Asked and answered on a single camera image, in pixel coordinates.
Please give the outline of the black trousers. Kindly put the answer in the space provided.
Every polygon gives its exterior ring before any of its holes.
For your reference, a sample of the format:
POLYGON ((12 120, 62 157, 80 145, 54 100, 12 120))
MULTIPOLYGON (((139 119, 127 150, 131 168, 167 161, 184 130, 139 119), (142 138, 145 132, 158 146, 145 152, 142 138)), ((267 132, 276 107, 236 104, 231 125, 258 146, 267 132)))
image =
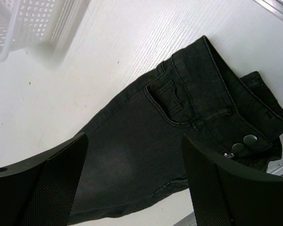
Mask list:
POLYGON ((188 188, 181 140, 266 171, 283 109, 258 72, 241 78, 206 36, 140 76, 82 129, 88 151, 68 224, 119 218, 188 188))

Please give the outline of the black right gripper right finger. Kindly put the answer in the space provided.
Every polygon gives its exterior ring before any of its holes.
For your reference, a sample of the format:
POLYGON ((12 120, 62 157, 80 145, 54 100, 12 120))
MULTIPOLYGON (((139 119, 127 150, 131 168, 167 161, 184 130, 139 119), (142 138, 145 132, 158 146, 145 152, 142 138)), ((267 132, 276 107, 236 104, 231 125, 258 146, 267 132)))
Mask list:
POLYGON ((183 161, 199 226, 283 226, 283 177, 182 138, 183 161))

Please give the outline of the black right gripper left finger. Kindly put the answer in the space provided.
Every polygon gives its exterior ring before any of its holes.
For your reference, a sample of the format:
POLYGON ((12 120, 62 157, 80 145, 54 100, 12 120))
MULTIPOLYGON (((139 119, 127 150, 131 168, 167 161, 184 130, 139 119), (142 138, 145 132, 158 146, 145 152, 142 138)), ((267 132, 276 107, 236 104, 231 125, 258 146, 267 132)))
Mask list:
POLYGON ((0 226, 65 226, 82 173, 88 137, 0 168, 0 226))

